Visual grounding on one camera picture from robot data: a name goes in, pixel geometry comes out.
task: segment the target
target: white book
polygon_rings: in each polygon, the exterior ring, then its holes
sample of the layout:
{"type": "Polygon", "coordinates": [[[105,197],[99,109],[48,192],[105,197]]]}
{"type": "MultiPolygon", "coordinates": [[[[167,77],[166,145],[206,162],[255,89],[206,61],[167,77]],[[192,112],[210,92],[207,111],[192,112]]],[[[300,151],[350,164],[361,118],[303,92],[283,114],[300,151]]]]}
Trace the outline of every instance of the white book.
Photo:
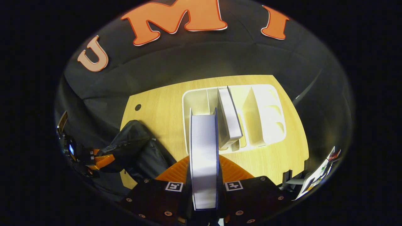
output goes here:
{"type": "Polygon", "coordinates": [[[194,210],[217,207],[218,142],[216,110],[192,115],[190,109],[190,171],[194,210]]]}
{"type": "Polygon", "coordinates": [[[217,96],[219,148],[225,150],[238,141],[243,136],[243,132],[229,87],[218,89],[217,96]]]}

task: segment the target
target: sticker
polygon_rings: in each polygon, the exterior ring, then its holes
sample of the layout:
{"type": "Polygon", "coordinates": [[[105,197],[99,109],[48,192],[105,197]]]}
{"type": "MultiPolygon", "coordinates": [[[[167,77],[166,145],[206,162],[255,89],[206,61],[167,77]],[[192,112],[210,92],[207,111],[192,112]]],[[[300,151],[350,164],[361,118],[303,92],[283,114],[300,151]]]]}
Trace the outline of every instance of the sticker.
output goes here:
{"type": "Polygon", "coordinates": [[[183,185],[184,184],[180,182],[169,182],[165,190],[181,192],[181,189],[183,189],[183,185]]]}
{"type": "Polygon", "coordinates": [[[243,189],[242,183],[240,181],[232,181],[225,183],[226,191],[235,191],[243,189]]]}

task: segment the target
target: wooden table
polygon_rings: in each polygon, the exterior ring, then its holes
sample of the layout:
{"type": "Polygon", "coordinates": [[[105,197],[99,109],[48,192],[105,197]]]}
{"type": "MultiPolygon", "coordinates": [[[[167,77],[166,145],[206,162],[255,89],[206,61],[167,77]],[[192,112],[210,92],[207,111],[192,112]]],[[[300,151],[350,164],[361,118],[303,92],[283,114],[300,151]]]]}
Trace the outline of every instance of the wooden table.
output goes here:
{"type": "Polygon", "coordinates": [[[275,184],[282,183],[283,173],[304,170],[308,159],[307,139],[302,122],[292,101],[272,75],[240,75],[206,78],[148,90],[130,96],[120,130],[130,120],[138,120],[156,136],[162,145],[179,161],[187,156],[183,131],[182,96],[192,89],[217,86],[271,84],[282,104],[287,135],[278,143],[249,151],[223,154],[255,177],[267,176],[275,184]]]}

